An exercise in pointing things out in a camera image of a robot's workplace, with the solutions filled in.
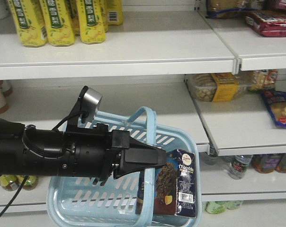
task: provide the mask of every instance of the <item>shopping basket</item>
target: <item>shopping basket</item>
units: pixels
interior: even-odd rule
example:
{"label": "shopping basket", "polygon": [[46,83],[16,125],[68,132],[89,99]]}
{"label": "shopping basket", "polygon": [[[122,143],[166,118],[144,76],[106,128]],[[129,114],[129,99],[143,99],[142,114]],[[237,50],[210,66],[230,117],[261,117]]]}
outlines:
{"label": "shopping basket", "polygon": [[[137,118],[146,112],[146,120]],[[138,141],[168,151],[177,148],[195,153],[196,218],[153,215],[154,168],[144,170],[144,202],[141,214],[136,214],[139,172],[114,180],[104,186],[93,185],[86,177],[52,177],[47,194],[47,211],[61,227],[195,227],[201,219],[201,189],[198,150],[195,142],[184,131],[156,124],[156,113],[141,107],[131,117],[98,111],[91,127],[104,123],[113,129],[130,131]]]}

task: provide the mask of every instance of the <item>snack bag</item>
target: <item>snack bag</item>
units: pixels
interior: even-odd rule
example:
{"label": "snack bag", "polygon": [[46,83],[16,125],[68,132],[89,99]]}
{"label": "snack bag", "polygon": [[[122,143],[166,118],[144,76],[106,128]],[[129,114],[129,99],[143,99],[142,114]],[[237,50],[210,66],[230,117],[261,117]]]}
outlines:
{"label": "snack bag", "polygon": [[40,0],[48,41],[53,46],[70,46],[75,42],[71,16],[65,0]]}
{"label": "snack bag", "polygon": [[286,92],[262,90],[261,96],[275,124],[286,128]]}
{"label": "snack bag", "polygon": [[22,45],[44,46],[47,35],[39,0],[9,0],[9,7]]}
{"label": "snack bag", "polygon": [[77,0],[80,22],[80,37],[85,44],[98,44],[105,41],[99,0]]}

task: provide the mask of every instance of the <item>water bottle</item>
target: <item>water bottle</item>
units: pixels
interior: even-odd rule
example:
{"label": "water bottle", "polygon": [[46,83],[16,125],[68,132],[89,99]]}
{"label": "water bottle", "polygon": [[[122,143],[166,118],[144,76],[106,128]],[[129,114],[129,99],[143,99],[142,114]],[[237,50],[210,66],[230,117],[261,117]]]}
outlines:
{"label": "water bottle", "polygon": [[251,159],[252,155],[235,155],[231,161],[228,175],[235,180],[242,179]]}

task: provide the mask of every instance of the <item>yellow bottle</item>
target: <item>yellow bottle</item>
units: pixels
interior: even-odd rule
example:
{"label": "yellow bottle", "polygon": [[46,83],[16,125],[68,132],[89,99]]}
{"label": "yellow bottle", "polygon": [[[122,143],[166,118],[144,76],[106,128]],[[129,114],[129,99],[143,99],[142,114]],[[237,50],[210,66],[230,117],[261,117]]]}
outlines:
{"label": "yellow bottle", "polygon": [[75,42],[71,16],[65,0],[40,0],[48,41],[53,46],[70,46]]}
{"label": "yellow bottle", "polygon": [[109,25],[121,25],[124,22],[122,0],[106,0],[107,20]]}
{"label": "yellow bottle", "polygon": [[101,8],[104,30],[105,30],[105,32],[108,32],[106,0],[99,0],[99,1],[100,1],[100,8]]}
{"label": "yellow bottle", "polygon": [[9,7],[22,45],[45,45],[47,36],[39,0],[9,0]]}
{"label": "yellow bottle", "polygon": [[106,39],[99,0],[77,0],[80,37],[85,44],[98,44]]}
{"label": "yellow bottle", "polygon": [[71,25],[75,35],[80,35],[79,15],[76,0],[67,0],[68,8],[71,14]]}

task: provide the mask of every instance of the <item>plastic container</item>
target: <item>plastic container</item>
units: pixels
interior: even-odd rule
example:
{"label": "plastic container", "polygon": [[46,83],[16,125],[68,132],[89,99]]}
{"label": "plastic container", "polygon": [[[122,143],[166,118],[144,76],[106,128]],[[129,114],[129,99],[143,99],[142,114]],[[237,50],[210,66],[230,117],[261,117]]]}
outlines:
{"label": "plastic container", "polygon": [[251,85],[252,83],[245,78],[244,74],[193,74],[187,80],[191,96],[205,102],[222,102],[239,98]]}
{"label": "plastic container", "polygon": [[[136,120],[144,111],[147,120]],[[130,118],[99,111],[95,121],[106,123],[110,130],[130,131],[132,137],[166,151],[176,148],[195,153],[196,218],[153,215],[154,168],[144,171],[144,202],[141,214],[135,213],[139,172],[117,180],[109,178],[101,187],[93,179],[52,177],[47,195],[47,210],[51,219],[61,227],[196,227],[202,214],[198,151],[195,142],[184,131],[155,121],[155,112],[141,107]]]}

